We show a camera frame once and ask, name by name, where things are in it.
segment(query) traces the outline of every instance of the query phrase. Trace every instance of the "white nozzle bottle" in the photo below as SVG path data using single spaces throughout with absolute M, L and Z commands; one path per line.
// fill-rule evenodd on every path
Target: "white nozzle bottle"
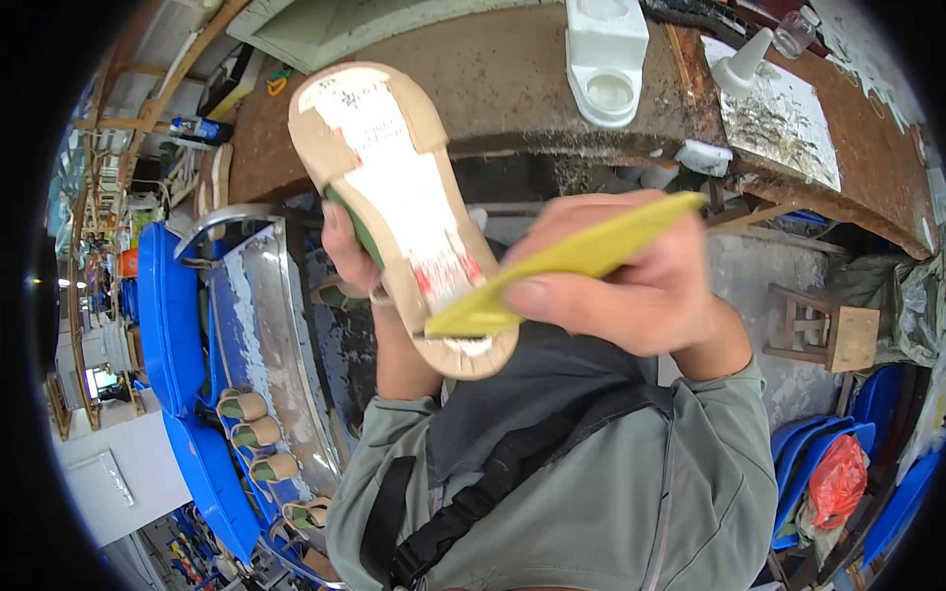
M 712 68 L 712 77 L 723 92 L 736 98 L 748 98 L 756 79 L 756 68 L 772 43 L 772 29 L 763 28 L 743 45 L 736 55 L 725 57 Z

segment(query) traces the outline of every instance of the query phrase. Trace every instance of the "white plastic container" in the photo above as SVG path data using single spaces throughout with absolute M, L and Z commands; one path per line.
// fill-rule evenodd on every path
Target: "white plastic container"
M 638 0 L 566 0 L 569 86 L 589 122 L 621 128 L 634 119 L 650 35 Z

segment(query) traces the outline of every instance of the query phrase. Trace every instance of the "wooden stool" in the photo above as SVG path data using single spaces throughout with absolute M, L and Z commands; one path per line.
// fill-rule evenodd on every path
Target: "wooden stool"
M 809 288 L 798 293 L 769 284 L 769 292 L 785 296 L 785 340 L 787 349 L 764 347 L 767 355 L 822 363 L 832 373 L 864 370 L 874 364 L 881 311 L 850 305 L 824 289 Z M 818 318 L 797 319 L 798 306 L 810 307 Z M 794 349 L 795 333 L 818 331 L 817 343 Z

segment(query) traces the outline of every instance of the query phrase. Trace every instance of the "gray tarp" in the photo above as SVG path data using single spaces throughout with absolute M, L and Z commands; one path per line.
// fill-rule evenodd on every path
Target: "gray tarp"
M 855 259 L 828 281 L 828 291 L 852 305 L 881 311 L 874 364 L 906 361 L 933 367 L 946 331 L 943 256 L 916 261 L 905 254 Z

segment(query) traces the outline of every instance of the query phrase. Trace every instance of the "glass bottle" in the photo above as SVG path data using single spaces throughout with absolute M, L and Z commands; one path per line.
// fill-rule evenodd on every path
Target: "glass bottle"
M 791 10 L 775 29 L 772 45 L 789 60 L 794 60 L 815 40 L 815 27 L 821 19 L 809 7 Z

